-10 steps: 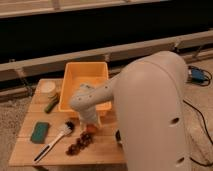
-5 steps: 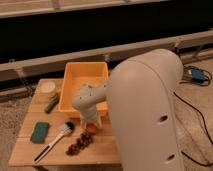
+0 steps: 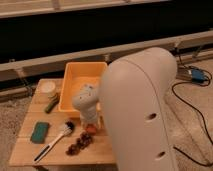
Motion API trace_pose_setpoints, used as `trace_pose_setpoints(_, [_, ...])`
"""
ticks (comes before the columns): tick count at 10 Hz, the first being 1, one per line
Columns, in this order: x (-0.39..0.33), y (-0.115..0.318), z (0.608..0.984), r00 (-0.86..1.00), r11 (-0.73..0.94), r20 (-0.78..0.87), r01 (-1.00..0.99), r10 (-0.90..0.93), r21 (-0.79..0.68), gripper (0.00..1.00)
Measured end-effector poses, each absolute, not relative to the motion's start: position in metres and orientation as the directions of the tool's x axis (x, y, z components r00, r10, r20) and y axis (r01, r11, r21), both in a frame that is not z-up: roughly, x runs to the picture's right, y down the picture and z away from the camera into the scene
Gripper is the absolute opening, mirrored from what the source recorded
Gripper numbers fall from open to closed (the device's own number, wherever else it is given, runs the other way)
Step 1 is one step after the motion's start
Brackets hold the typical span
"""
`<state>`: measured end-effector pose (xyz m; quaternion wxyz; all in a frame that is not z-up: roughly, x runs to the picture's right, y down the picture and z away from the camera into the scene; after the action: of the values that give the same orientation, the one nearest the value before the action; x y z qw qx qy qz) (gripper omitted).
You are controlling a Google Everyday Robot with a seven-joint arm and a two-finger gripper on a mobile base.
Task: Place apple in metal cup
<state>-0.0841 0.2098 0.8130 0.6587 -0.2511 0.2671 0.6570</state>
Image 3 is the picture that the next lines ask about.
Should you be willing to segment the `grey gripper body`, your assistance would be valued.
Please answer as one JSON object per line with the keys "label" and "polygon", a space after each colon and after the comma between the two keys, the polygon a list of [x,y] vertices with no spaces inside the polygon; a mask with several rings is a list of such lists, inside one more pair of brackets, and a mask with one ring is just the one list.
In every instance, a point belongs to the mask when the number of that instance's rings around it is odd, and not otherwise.
{"label": "grey gripper body", "polygon": [[97,111],[95,112],[81,112],[80,113],[81,125],[86,128],[88,125],[93,125],[97,129],[100,128],[100,117]]}

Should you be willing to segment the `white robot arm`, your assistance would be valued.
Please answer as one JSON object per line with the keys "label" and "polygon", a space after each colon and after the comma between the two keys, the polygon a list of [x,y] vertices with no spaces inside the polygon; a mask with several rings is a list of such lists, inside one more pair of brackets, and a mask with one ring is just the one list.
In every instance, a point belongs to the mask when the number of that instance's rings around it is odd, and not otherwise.
{"label": "white robot arm", "polygon": [[86,84],[72,98],[87,123],[101,108],[119,171],[178,171],[164,110],[176,74],[175,57],[152,47],[115,60],[97,86]]}

